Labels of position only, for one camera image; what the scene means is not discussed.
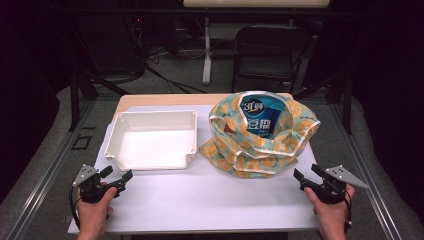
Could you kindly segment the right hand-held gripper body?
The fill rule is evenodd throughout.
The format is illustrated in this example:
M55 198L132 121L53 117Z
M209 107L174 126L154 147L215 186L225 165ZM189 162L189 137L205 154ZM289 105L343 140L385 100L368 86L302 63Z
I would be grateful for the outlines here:
M323 169L325 174L320 177L321 184L312 182L310 188L315 192L319 200L326 204L337 204L345 199L346 186L348 184L367 188L368 185L353 175L343 165Z

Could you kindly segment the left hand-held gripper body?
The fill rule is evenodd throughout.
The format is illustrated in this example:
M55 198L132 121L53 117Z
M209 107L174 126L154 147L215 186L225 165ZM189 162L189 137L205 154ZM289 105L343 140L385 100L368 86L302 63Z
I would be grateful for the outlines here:
M80 189L80 197L83 202L98 203L106 191L112 187L112 184L104 185L101 179L98 169L83 164L72 186Z

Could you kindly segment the white plastic bin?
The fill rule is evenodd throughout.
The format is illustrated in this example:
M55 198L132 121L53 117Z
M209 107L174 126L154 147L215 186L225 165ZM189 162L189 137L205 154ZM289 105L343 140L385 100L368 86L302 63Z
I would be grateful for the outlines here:
M196 154L195 110L121 112L104 152L121 171L185 169Z

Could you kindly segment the lemon print fabric bag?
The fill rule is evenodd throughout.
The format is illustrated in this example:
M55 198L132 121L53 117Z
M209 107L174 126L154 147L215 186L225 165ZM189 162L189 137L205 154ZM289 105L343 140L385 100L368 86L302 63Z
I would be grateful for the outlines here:
M246 130L247 120L240 107L245 96L262 94L275 97L286 106L269 138ZM235 134L224 132L227 124ZM233 93L210 111L211 138L199 151L213 166L237 177L267 178L295 164L319 126L316 114L290 95L266 91Z

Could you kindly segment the blue snack packet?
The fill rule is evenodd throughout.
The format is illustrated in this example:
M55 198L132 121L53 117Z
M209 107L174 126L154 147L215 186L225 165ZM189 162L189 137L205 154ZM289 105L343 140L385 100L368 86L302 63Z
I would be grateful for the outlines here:
M247 120L246 130L261 138L273 134L280 115L286 110L282 101L264 94L245 96L240 107Z

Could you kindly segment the person's right hand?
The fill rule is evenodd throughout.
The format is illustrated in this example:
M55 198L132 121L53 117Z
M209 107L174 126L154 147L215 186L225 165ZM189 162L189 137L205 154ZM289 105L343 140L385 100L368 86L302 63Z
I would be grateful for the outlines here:
M304 192L313 205L313 212L320 222L319 232L344 232L345 222L348 216L348 207L345 203L325 204L319 200L315 192L308 187Z

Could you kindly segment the person's left hand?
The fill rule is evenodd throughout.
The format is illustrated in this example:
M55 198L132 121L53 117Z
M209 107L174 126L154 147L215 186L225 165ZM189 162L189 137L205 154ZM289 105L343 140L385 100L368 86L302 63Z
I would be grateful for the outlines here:
M106 219L112 214L111 202L117 193L115 187L106 191L103 198L95 204L79 202L77 210L80 220L80 232L104 234Z

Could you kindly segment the black metal stand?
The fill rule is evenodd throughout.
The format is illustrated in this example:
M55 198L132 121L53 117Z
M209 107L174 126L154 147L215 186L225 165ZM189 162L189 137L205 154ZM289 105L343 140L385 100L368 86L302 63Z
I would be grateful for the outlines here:
M334 74L333 76L296 93L294 98L297 100L303 99L327 85L330 86L329 91L325 95L325 100L328 104L336 104L340 98L343 98L341 121L346 132L351 135L351 109L353 98L353 77L351 72L347 71Z
M82 93L89 101L94 101L98 97L98 92L94 84L100 84L120 96L127 95L128 92L107 81L105 78L94 74L88 70L76 71L70 78L71 97L71 125L69 131L72 132L80 122L79 93Z

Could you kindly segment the black equipment cabinet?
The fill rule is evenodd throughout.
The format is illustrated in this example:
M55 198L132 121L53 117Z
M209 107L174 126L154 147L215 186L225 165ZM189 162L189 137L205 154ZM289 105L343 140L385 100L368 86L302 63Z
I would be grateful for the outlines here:
M122 16L78 16L88 52L100 75L136 77L144 73L135 41Z

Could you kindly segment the black folding chair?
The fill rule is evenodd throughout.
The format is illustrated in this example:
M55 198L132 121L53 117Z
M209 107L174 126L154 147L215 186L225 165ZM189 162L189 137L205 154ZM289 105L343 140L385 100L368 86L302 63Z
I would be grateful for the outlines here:
M312 35L303 27L251 25L235 37L231 91L241 79L278 81L293 93Z

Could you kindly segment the white desk leg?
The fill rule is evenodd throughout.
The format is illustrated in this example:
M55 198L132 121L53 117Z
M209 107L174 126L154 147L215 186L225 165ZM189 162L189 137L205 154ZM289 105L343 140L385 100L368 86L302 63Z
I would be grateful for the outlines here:
M203 68L203 80L202 83L209 85L211 83L211 45L210 45L210 25L209 18L205 18L204 23L204 38L205 38L205 59L204 59L204 68Z

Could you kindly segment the aluminium floor rail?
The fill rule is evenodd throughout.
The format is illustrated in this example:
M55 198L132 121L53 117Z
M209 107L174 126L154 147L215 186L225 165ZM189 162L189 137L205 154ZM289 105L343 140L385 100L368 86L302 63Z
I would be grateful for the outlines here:
M94 105L95 101L83 103L80 120L70 129L71 107L62 103L52 128L0 205L0 220L7 226L3 240L23 239Z
M344 141L349 146L349 149L353 155L353 165L355 166L355 171L358 174L359 178L363 180L368 188L365 190L368 200L371 203L373 211L381 225L381 228L386 236L387 240L403 240L388 208L385 201L382 198L377 185L374 181L374 178L369 171L368 165L364 160L362 153L358 145L355 142L354 136L349 135L342 123L342 113L337 105L330 104L329 109L333 118L336 121L336 126L341 132Z

